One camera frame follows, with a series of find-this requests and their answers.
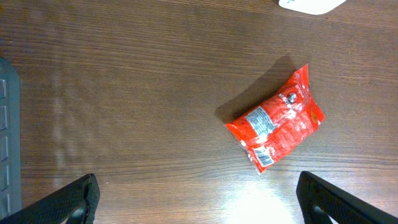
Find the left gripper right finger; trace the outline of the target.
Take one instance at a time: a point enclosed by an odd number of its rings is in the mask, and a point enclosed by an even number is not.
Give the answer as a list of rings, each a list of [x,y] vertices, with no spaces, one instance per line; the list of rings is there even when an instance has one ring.
[[[296,195],[306,224],[397,223],[394,217],[309,171],[300,173]]]

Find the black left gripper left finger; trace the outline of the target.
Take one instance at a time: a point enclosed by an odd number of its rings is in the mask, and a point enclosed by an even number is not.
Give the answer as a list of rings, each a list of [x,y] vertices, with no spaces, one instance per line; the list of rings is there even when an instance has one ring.
[[[1,224],[93,224],[100,200],[94,174],[86,174],[54,193],[4,218]]]

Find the orange snack bag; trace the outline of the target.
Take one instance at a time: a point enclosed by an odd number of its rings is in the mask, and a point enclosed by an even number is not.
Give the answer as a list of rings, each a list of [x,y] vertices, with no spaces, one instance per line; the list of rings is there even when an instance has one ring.
[[[306,64],[272,97],[226,123],[226,128],[261,174],[317,131],[324,119],[310,90]]]

